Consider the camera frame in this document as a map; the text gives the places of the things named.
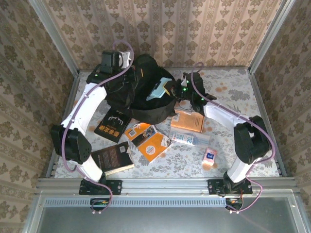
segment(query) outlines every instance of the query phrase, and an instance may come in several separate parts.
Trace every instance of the black mounting bracket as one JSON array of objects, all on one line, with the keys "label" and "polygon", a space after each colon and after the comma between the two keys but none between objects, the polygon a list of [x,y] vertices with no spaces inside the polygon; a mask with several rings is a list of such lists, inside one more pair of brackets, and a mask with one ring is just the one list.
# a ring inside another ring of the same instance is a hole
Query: black mounting bracket
[{"label": "black mounting bracket", "polygon": [[244,179],[243,181],[227,188],[224,179],[210,179],[207,181],[208,192],[210,195],[225,196],[227,194],[253,194],[251,183]]},{"label": "black mounting bracket", "polygon": [[[113,195],[121,195],[122,180],[106,180],[106,176],[103,173],[98,183],[108,186]],[[110,195],[109,191],[102,186],[96,185],[83,179],[80,183],[79,195]]]}]

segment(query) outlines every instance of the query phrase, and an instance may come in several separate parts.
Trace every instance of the orange book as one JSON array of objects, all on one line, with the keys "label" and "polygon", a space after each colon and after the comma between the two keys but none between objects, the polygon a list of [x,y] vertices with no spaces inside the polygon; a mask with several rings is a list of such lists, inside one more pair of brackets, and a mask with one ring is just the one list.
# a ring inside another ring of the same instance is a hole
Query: orange book
[{"label": "orange book", "polygon": [[170,146],[172,141],[160,133],[154,125],[140,123],[125,131],[125,135],[151,162]]},{"label": "orange book", "polygon": [[172,117],[171,126],[196,132],[202,132],[204,116],[196,112],[175,110],[176,115]]}]

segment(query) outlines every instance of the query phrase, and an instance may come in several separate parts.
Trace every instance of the small box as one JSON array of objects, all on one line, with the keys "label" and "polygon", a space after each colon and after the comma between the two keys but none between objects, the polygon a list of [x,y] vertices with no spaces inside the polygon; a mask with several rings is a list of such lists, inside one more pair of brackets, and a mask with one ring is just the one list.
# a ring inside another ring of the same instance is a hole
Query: small box
[{"label": "small box", "polygon": [[172,140],[176,142],[185,143],[191,146],[193,146],[193,139],[194,139],[193,136],[178,132],[174,132],[172,137]]},{"label": "small box", "polygon": [[217,154],[216,150],[207,148],[204,154],[203,163],[213,166],[216,154]]}]

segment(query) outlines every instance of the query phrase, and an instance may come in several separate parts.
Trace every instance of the transparent panel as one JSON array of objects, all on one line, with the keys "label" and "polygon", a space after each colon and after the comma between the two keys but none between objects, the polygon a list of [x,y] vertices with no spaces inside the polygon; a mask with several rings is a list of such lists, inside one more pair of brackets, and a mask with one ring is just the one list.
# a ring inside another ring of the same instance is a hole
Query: transparent panel
[{"label": "transparent panel", "polygon": [[287,198],[260,198],[249,210],[225,208],[110,207],[92,214],[87,207],[45,208],[39,233],[296,233]]}]

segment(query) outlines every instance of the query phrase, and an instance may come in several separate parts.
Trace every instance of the black book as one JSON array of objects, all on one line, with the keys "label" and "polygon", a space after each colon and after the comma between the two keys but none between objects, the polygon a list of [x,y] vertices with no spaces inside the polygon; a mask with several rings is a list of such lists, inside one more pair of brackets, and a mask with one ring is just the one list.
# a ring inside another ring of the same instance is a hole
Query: black book
[{"label": "black book", "polygon": [[91,156],[106,176],[134,167],[127,142],[94,151]]},{"label": "black book", "polygon": [[118,143],[130,121],[130,117],[110,108],[94,133]]}]

